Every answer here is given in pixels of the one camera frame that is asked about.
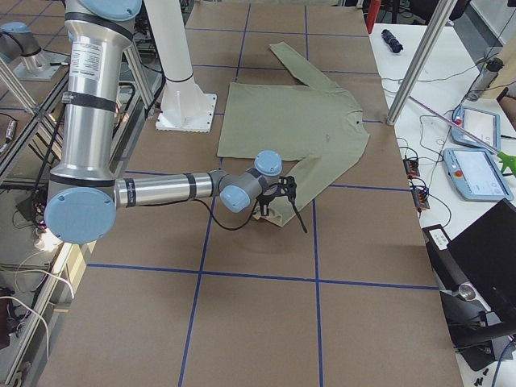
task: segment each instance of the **white desk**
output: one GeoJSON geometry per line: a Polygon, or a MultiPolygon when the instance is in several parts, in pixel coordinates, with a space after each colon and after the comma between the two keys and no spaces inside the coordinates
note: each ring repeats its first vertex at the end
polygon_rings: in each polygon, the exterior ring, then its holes
{"type": "MultiPolygon", "coordinates": [[[[370,40],[378,71],[382,78],[401,79],[404,77],[424,31],[424,26],[375,25],[370,35],[370,40]],[[404,49],[400,54],[393,54],[381,38],[381,32],[385,28],[389,29],[403,45],[404,49]]],[[[443,79],[452,74],[461,73],[465,69],[471,67],[472,69],[445,81],[419,81],[412,91],[412,97],[440,113],[455,108],[478,74],[478,69],[473,67],[473,65],[474,61],[469,56],[453,27],[445,27],[419,79],[443,79]]],[[[398,81],[382,79],[385,90],[393,92],[398,90],[399,83],[398,81]]],[[[385,97],[389,106],[393,102],[394,95],[394,93],[385,91],[385,97]]],[[[465,102],[464,104],[466,106],[473,106],[498,113],[501,118],[501,133],[514,136],[514,129],[496,100],[480,99],[477,102],[465,102]]],[[[442,147],[442,141],[446,138],[448,125],[439,119],[425,117],[422,119],[424,124],[422,133],[419,117],[423,114],[429,113],[415,103],[408,101],[399,120],[396,122],[396,135],[398,138],[405,139],[408,146],[413,148],[418,153],[419,157],[430,157],[436,160],[436,153],[428,151],[420,145],[421,134],[423,134],[422,143],[428,148],[438,152],[442,147]]],[[[399,139],[398,142],[400,146],[406,146],[404,140],[399,139]]],[[[464,147],[454,144],[448,139],[444,144],[444,148],[464,147]]],[[[501,149],[507,154],[515,154],[516,141],[503,139],[501,149]]],[[[405,149],[402,149],[401,152],[402,155],[404,155],[405,149]]],[[[408,157],[413,155],[411,151],[407,152],[408,157]]],[[[431,173],[434,166],[435,163],[430,160],[420,160],[419,171],[421,178],[427,184],[430,184],[431,173]]],[[[507,181],[513,193],[516,193],[516,179],[514,177],[508,177],[507,181]]],[[[452,239],[495,204],[494,202],[466,202],[463,200],[455,191],[452,182],[447,176],[447,171],[443,163],[438,163],[435,167],[430,193],[445,202],[451,209],[452,217],[450,224],[446,227],[446,231],[452,239]]],[[[420,218],[421,227],[438,223],[445,224],[448,220],[447,209],[434,198],[430,198],[429,203],[431,208],[422,212],[420,218]]],[[[466,365],[461,356],[457,356],[457,360],[461,369],[464,386],[471,386],[478,377],[483,376],[480,372],[473,372],[469,366],[466,365]]],[[[487,377],[484,377],[483,385],[491,385],[495,366],[495,364],[491,364],[489,367],[489,374],[487,377]]],[[[505,361],[501,366],[496,386],[514,386],[515,380],[516,360],[505,361]]]]}

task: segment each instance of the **folded cloth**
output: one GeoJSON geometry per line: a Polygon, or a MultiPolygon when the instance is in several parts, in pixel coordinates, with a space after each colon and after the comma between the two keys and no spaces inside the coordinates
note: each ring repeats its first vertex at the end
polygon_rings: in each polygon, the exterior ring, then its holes
{"type": "MultiPolygon", "coordinates": [[[[304,85],[231,83],[218,156],[254,158],[272,149],[282,160],[300,160],[289,175],[303,208],[364,153],[369,134],[351,93],[321,73],[286,43],[271,44],[281,63],[304,85]]],[[[284,226],[295,214],[286,198],[269,205],[267,220],[284,226]]]]}

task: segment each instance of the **red object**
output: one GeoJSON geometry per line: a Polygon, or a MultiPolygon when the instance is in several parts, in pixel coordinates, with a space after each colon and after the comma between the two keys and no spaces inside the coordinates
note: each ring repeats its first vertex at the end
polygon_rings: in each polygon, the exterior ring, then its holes
{"type": "Polygon", "coordinates": [[[380,11],[381,0],[372,0],[369,6],[368,17],[365,20],[365,26],[368,29],[368,34],[372,32],[372,27],[377,20],[378,12],[380,11]]]}

